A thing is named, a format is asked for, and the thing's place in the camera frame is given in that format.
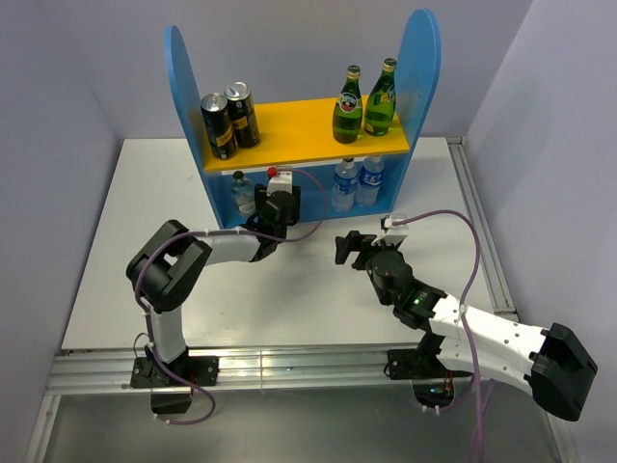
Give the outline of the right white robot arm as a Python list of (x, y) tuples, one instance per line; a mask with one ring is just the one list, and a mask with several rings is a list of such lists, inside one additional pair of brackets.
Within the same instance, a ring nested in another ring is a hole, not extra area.
[(598, 366), (575, 333), (554, 323), (524, 325), (474, 307), (417, 279), (396, 244), (350, 231), (335, 240), (335, 262), (351, 254), (367, 274), (379, 302), (403, 325), (423, 332), (415, 348), (388, 351), (385, 374), (392, 380), (473, 374), (529, 394), (559, 419), (579, 420)]

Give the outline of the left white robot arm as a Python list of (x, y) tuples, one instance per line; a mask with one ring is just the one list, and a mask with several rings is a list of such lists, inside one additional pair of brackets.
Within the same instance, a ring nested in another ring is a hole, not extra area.
[(205, 266), (266, 259), (286, 240), (287, 229), (300, 219), (297, 185), (255, 187), (255, 213), (234, 230), (190, 232), (169, 220), (129, 262), (130, 280), (147, 320), (145, 355), (135, 360), (134, 389), (213, 386), (218, 360), (192, 358), (182, 329), (181, 307)]

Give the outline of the water bottle blue label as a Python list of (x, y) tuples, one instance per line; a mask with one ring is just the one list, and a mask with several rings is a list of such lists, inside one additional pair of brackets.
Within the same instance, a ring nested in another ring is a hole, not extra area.
[(356, 203), (359, 206), (372, 206), (376, 203), (384, 170), (385, 164), (381, 156), (369, 156), (362, 162), (356, 191)]
[(345, 158), (336, 165), (332, 192), (332, 207), (335, 211), (342, 213), (352, 208), (358, 175), (358, 167), (353, 158)]

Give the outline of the green Perrier bottle yellow label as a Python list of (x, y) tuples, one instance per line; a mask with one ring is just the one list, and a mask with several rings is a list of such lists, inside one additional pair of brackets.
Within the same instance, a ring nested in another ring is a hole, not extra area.
[(371, 136), (385, 136), (393, 121), (396, 106), (394, 82), (396, 65), (394, 58), (386, 58), (380, 77), (367, 99), (364, 111), (364, 130)]

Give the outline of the green Perrier bottle red label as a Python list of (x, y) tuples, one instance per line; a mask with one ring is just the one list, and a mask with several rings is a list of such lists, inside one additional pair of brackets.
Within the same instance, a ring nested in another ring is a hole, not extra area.
[(354, 143), (361, 130), (363, 108), (360, 76), (359, 66), (349, 66), (345, 84), (336, 99), (332, 127), (335, 140), (341, 144)]

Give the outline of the clear Chang bottle front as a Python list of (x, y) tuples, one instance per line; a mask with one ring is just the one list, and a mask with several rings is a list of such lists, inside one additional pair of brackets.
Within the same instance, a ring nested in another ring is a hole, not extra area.
[(232, 175), (231, 196), (240, 215), (250, 216), (255, 212), (255, 188), (242, 171)]

